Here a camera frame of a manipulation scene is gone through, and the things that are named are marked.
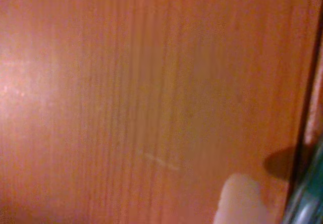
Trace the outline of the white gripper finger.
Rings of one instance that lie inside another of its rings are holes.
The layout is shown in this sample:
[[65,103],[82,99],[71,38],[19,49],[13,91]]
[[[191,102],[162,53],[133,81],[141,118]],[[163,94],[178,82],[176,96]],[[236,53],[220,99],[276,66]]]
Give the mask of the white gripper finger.
[[245,174],[232,174],[225,181],[214,223],[262,223],[259,184]]

